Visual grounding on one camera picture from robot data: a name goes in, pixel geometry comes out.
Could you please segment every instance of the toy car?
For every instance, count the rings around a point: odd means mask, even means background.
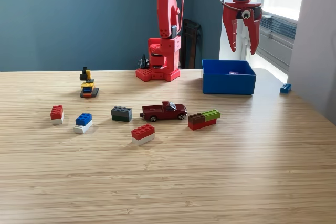
[[[162,105],[143,106],[140,117],[155,122],[156,120],[184,119],[187,116],[187,109],[182,104],[162,102]]]

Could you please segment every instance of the green lego brick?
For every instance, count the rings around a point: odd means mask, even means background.
[[[132,116],[129,117],[129,118],[126,118],[125,116],[114,115],[114,116],[112,116],[112,120],[113,121],[120,121],[120,122],[131,122]]]
[[[218,110],[209,110],[202,112],[202,114],[205,116],[205,122],[220,118],[220,112]]]

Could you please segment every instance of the white wall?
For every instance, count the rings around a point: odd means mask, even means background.
[[[302,0],[289,69],[293,89],[336,124],[336,1]]]

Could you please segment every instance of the red lego brick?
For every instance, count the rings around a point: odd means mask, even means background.
[[[61,119],[63,114],[63,106],[53,106],[53,109],[51,110],[50,113],[50,118],[52,120],[54,119]]]
[[[214,125],[216,123],[217,123],[217,119],[204,122],[204,123],[198,123],[198,124],[193,124],[192,122],[188,122],[188,127],[194,131],[194,130],[198,130],[198,129],[201,129],[201,128],[204,128],[210,125]]]
[[[155,128],[151,126],[150,124],[146,124],[142,127],[134,129],[132,131],[132,137],[135,138],[136,140],[140,140],[154,133],[155,133]]]
[[[92,97],[92,93],[83,93],[82,96],[83,97]]]
[[[142,81],[152,80],[152,70],[151,69],[142,69],[138,68],[135,72],[135,75]]]

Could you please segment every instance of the blue lego brick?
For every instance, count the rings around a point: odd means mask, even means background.
[[[280,93],[288,94],[292,90],[291,84],[284,84],[282,88],[280,89]]]
[[[247,61],[202,60],[202,67],[204,94],[254,94],[257,76]]]
[[[92,120],[92,115],[83,113],[76,119],[76,125],[86,126]]]
[[[83,93],[92,93],[92,87],[83,87]]]

